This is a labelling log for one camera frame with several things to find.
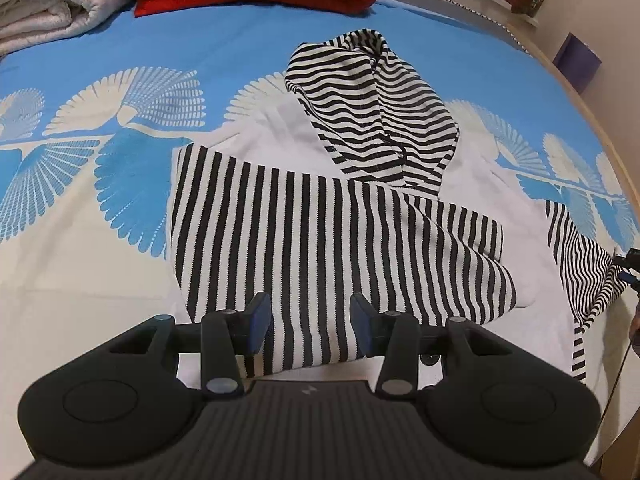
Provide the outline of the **blue patterned bed sheet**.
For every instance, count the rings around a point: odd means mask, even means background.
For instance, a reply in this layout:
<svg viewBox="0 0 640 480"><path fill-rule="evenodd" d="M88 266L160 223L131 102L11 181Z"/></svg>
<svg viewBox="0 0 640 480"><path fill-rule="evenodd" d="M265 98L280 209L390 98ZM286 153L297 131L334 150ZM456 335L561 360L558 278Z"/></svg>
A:
<svg viewBox="0 0 640 480"><path fill-rule="evenodd" d="M215 6L150 18L122 12L95 32L1 63L1 474L30 460L17 425L27 387L157 313L179 318L169 260L168 200L178 148L222 141L285 94L294 51L359 29L405 54L394 10L361 16L283 6ZM610 402L602 344L623 291L586 331L587 375L614 437L627 414ZM369 376L359 359L283 376Z"/></svg>

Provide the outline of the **purple box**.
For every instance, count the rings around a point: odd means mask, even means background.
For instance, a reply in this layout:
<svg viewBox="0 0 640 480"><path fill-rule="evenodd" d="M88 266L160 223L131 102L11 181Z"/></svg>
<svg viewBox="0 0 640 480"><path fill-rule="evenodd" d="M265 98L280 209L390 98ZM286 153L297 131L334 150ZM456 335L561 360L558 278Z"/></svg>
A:
<svg viewBox="0 0 640 480"><path fill-rule="evenodd" d="M578 93L586 90L601 63L596 52L572 32L567 34L553 59L554 66Z"/></svg>

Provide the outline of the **black white striped hooded sweater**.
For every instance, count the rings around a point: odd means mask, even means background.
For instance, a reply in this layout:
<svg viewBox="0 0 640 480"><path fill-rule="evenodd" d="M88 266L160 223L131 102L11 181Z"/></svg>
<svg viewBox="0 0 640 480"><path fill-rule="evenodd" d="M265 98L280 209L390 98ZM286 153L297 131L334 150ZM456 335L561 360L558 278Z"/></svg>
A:
<svg viewBox="0 0 640 480"><path fill-rule="evenodd" d="M498 328L578 380L623 291L565 204L528 197L375 30L302 44L285 94L215 145L175 151L169 260L196 323L258 293L273 318L246 377L359 359L349 300Z"/></svg>

